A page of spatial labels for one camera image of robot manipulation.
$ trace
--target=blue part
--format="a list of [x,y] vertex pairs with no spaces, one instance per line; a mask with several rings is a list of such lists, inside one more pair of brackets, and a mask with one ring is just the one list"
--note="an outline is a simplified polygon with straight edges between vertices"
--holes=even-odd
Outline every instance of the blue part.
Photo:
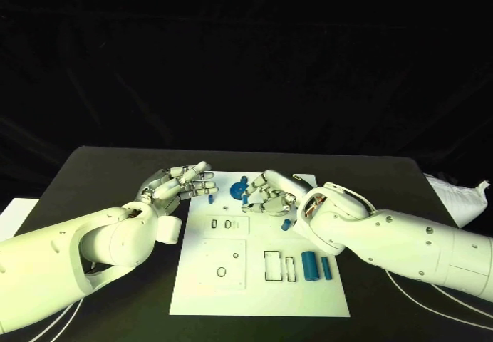
[[312,251],[302,253],[303,273],[307,281],[320,279],[319,267],[316,266],[316,253]]
[[241,181],[238,183],[234,183],[231,185],[231,189],[230,189],[231,196],[238,201],[243,200],[241,196],[244,195],[247,187],[248,187],[248,178],[247,178],[247,176],[243,176]]
[[322,257],[322,267],[323,267],[323,275],[326,276],[326,280],[332,280],[329,258],[325,256]]
[[286,219],[281,225],[281,229],[287,231],[290,229],[290,226],[292,226],[292,220]]

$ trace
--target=white robotic arm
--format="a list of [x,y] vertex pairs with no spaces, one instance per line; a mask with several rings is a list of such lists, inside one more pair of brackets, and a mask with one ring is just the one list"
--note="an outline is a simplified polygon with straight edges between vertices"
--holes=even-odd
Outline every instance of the white robotic arm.
[[[260,178],[266,183],[256,186]],[[493,301],[490,237],[401,212],[377,210],[362,196],[332,183],[317,188],[306,183],[300,190],[296,175],[268,170],[260,178],[245,194],[261,189],[287,195],[299,207],[293,229],[323,251],[339,255],[349,247],[374,266]],[[245,204],[244,211],[287,213],[284,205],[271,205],[276,195],[263,198],[267,202]]]
[[[0,243],[0,334],[38,322],[145,262],[156,240],[178,243],[181,200],[218,191],[206,162],[160,170],[137,199]],[[108,268],[84,273],[83,257]]]

